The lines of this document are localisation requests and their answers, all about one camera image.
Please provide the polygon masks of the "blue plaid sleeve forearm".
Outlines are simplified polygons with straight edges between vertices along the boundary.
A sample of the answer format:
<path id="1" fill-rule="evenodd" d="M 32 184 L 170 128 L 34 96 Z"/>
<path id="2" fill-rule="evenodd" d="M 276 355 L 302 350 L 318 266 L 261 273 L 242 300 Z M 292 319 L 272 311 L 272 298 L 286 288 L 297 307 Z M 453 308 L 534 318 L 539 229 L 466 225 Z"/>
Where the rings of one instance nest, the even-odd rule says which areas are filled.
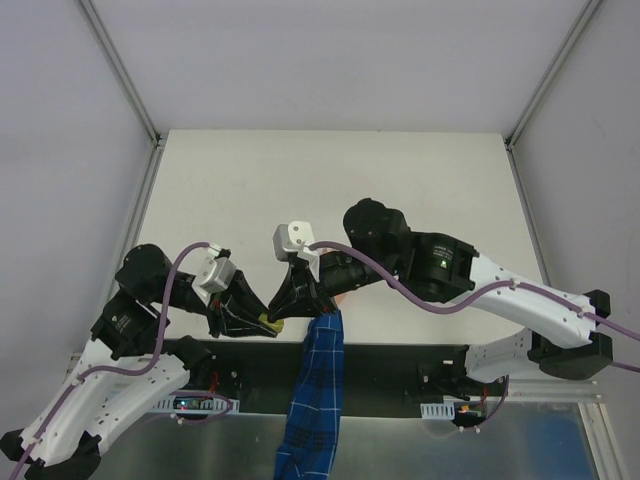
<path id="1" fill-rule="evenodd" d="M 344 393 L 340 311 L 309 322 L 302 363 L 276 451 L 275 479 L 327 479 L 338 450 Z"/>

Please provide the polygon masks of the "yellow nail polish bottle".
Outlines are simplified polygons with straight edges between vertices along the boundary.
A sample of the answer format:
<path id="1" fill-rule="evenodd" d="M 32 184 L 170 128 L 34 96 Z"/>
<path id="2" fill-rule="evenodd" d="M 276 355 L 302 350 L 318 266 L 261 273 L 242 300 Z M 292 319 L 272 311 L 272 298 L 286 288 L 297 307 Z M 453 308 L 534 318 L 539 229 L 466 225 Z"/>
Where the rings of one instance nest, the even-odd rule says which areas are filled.
<path id="1" fill-rule="evenodd" d="M 284 328 L 284 321 L 282 319 L 271 321 L 267 313 L 262 313 L 259 316 L 259 321 L 276 333 L 280 333 Z"/>

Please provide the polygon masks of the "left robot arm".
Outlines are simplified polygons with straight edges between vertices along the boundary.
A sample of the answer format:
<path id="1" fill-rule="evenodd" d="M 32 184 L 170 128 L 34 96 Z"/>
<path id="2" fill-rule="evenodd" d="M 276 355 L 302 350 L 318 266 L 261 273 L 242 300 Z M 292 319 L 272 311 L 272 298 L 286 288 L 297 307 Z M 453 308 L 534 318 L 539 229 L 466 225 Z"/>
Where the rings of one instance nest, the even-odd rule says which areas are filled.
<path id="1" fill-rule="evenodd" d="M 169 341 L 166 331 L 171 308 L 205 317 L 213 337 L 282 331 L 230 255 L 207 242 L 174 260 L 154 244 L 129 251 L 118 290 L 58 393 L 31 424 L 3 435 L 12 478 L 87 479 L 114 441 L 169 395 L 220 398 L 214 354 L 190 335 Z"/>

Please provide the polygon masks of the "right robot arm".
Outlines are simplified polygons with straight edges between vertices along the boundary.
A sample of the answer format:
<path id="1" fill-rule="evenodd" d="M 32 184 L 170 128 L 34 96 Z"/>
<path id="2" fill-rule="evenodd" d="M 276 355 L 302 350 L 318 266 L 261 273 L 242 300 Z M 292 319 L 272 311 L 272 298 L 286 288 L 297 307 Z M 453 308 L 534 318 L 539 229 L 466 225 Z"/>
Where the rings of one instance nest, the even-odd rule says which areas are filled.
<path id="1" fill-rule="evenodd" d="M 612 339 L 597 330 L 610 313 L 608 294 L 531 282 L 466 242 L 412 230 L 401 211 L 370 198 L 346 211 L 343 228 L 346 245 L 315 240 L 307 222 L 277 227 L 275 255 L 288 270 L 268 305 L 269 322 L 317 317 L 335 310 L 335 297 L 384 281 L 430 313 L 473 307 L 521 326 L 509 337 L 464 347 L 463 362 L 450 369 L 461 394 L 532 369 L 581 381 L 612 365 Z"/>

